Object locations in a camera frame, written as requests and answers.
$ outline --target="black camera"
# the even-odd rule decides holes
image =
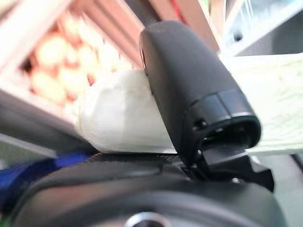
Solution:
[[[269,169],[245,152],[258,118],[220,60],[189,28],[141,34],[152,93],[177,155],[97,154],[36,182],[16,227],[286,227]]]

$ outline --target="metal ring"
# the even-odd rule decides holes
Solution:
[[[159,223],[163,227],[171,227],[171,224],[166,217],[154,212],[142,212],[135,214],[127,220],[124,227],[134,227],[134,225],[142,221],[154,221]]]

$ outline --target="white cloth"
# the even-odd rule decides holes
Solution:
[[[100,76],[80,100],[76,128],[103,152],[175,152],[143,70]]]

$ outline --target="black plastic bracket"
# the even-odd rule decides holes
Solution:
[[[239,146],[210,145],[199,150],[196,166],[209,180],[232,181],[233,179],[257,183],[271,192],[274,179],[271,170],[251,160]]]

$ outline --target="blue fabric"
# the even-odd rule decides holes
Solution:
[[[73,166],[89,156],[88,153],[74,152],[0,171],[0,212],[10,211],[22,192],[43,176],[62,167]]]

